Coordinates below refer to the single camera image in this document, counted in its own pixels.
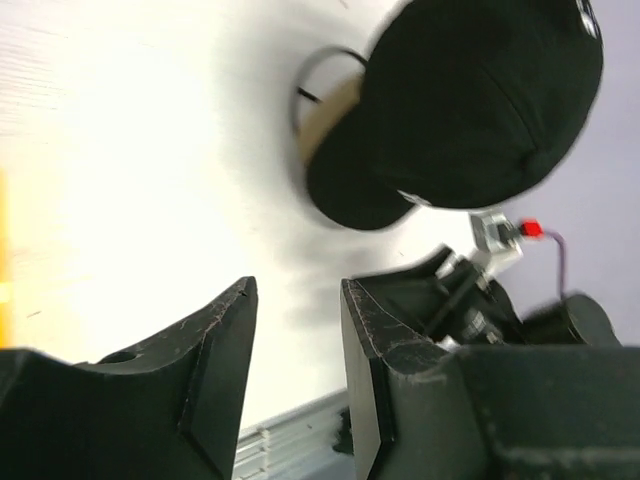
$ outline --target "black cord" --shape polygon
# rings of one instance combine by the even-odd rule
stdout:
[[[567,297],[567,243],[562,235],[553,230],[545,230],[544,236],[554,240],[558,245],[558,296],[564,301]]]
[[[354,58],[355,60],[357,60],[363,67],[367,66],[367,60],[362,55],[360,55],[355,50],[352,50],[346,47],[329,46],[321,50],[318,50],[313,55],[311,55],[302,64],[302,67],[300,68],[300,70],[298,71],[298,74],[296,75],[296,78],[293,83],[294,92],[291,95],[291,98],[289,100],[289,120],[291,122],[291,129],[295,134],[297,134],[298,131],[300,130],[300,124],[298,120],[299,114],[300,114],[298,109],[298,97],[306,98],[307,100],[310,100],[314,103],[322,102],[320,98],[318,98],[314,94],[309,93],[307,90],[305,90],[302,87],[302,84],[306,82],[306,80],[309,78],[309,75],[311,74],[313,69],[318,66],[318,64],[336,55],[348,55]]]

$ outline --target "purple wire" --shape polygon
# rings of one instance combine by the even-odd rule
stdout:
[[[566,298],[567,286],[567,244],[562,235],[553,230],[545,230],[545,237],[553,239],[558,245],[558,254],[560,258],[560,270],[558,271],[558,294],[560,299]]]

